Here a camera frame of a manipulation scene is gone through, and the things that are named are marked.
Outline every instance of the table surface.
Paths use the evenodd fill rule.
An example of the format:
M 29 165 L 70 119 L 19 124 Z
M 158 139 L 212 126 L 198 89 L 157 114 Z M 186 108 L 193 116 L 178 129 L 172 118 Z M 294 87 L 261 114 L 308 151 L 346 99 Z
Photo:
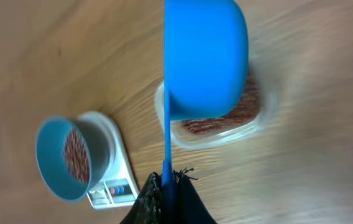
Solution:
M 196 169 L 219 223 L 353 223 L 353 1 L 237 2 L 278 113 L 244 141 L 174 147 L 175 167 Z M 129 211 L 49 192 L 34 143 L 51 114 L 111 115 L 138 185 L 161 171 L 163 13 L 153 0 L 0 0 L 0 223 L 118 223 Z

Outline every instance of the red beans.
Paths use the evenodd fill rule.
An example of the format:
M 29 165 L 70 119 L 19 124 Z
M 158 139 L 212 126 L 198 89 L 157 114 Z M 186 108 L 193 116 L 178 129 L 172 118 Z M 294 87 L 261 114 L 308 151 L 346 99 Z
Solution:
M 89 182 L 89 161 L 84 142 L 73 128 L 70 129 L 63 147 L 67 172 L 84 184 Z
M 240 100 L 228 114 L 219 118 L 184 120 L 182 126 L 192 134 L 207 134 L 211 131 L 247 124 L 258 115 L 259 111 L 259 89 L 254 75 L 248 72 Z

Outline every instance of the digital scale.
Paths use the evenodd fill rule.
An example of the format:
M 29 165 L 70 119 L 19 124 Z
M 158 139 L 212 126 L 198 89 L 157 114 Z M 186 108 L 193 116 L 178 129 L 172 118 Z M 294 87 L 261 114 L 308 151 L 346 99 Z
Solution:
M 108 168 L 99 183 L 87 193 L 92 207 L 104 209 L 133 205 L 139 191 L 116 123 L 96 111 L 83 113 L 78 120 L 101 130 L 110 150 Z

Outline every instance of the clear plastic container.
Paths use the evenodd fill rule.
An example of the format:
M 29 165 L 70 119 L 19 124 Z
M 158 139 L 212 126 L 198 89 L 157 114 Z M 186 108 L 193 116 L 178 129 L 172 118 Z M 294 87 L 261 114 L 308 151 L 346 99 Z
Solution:
M 205 149 L 220 146 L 232 141 L 241 140 L 257 133 L 274 117 L 278 107 L 278 93 L 271 82 L 266 82 L 255 74 L 260 92 L 260 112 L 249 123 L 230 128 L 211 131 L 207 134 L 192 134 L 186 130 L 180 121 L 171 122 L 171 140 L 177 146 L 185 149 Z M 160 124 L 164 129 L 164 84 L 161 83 L 155 95 L 155 107 Z

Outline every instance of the teal bowl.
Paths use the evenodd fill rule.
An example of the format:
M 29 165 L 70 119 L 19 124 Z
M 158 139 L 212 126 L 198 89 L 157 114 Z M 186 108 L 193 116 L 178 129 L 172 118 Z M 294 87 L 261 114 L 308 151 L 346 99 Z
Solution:
M 89 182 L 84 184 L 68 172 L 63 147 L 70 129 L 82 138 L 89 160 Z M 35 155 L 48 188 L 68 202 L 80 201 L 102 178 L 109 164 L 109 147 L 103 133 L 89 123 L 56 116 L 47 119 L 37 134 Z

